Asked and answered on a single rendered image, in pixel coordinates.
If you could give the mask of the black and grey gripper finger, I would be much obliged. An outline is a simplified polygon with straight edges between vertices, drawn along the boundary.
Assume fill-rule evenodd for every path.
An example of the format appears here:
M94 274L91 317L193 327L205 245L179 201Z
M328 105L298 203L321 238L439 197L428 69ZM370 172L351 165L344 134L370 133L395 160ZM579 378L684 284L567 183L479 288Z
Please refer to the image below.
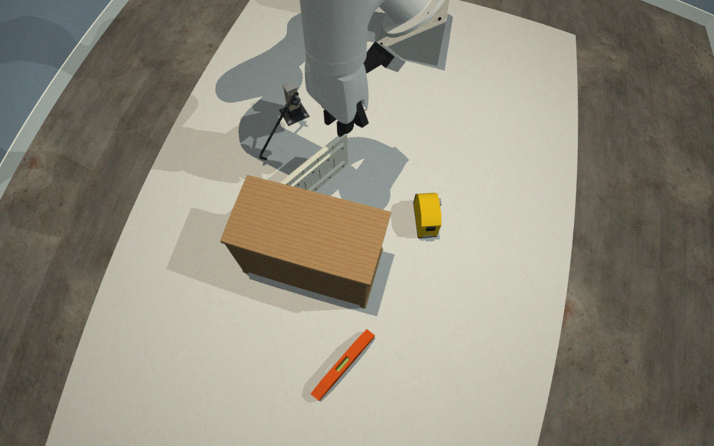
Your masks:
M324 110L325 124L329 125L333 123L336 119L330 114L326 109Z
M361 101L359 101L359 103L357 103L356 105L356 113L353 121L348 124L344 124L337 121L337 135L339 136L339 138L345 135L345 133L348 134L349 132L351 132L353 130L354 123L355 125L359 125L359 127L361 128L369 124L368 117L364 112L363 104L361 103Z

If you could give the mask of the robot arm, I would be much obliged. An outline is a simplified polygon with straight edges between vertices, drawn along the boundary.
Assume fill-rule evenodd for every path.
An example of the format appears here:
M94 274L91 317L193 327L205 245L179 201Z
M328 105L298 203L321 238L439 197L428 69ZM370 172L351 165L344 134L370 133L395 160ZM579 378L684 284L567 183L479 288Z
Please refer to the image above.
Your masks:
M382 65L399 72L405 60L374 42L368 25L375 9L386 12L382 27L391 36L411 33L438 11L444 0L300 0L309 66L322 74L348 74L362 64L366 74Z

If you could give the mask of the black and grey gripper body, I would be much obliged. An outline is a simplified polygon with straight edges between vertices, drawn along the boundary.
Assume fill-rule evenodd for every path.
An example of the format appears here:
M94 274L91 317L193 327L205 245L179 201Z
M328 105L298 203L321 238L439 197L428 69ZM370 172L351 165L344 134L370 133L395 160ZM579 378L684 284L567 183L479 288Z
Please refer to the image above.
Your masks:
M368 75L364 64L348 74L332 76L315 71L306 59L305 83L308 94L341 123L353 121L359 101L368 110Z

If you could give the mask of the orange spirit level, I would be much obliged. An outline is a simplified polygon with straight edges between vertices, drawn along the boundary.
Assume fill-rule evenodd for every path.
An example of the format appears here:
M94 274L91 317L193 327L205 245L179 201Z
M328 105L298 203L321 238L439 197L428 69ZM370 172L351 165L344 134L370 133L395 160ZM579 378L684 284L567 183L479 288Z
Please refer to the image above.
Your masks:
M353 364L355 359L359 357L361 352L373 341L375 335L369 332L368 329L348 348L346 353L342 355L338 362L330 369L330 371L321 379L320 383L314 388L310 395L320 401L326 393L332 388L337 380L343 375L349 366Z

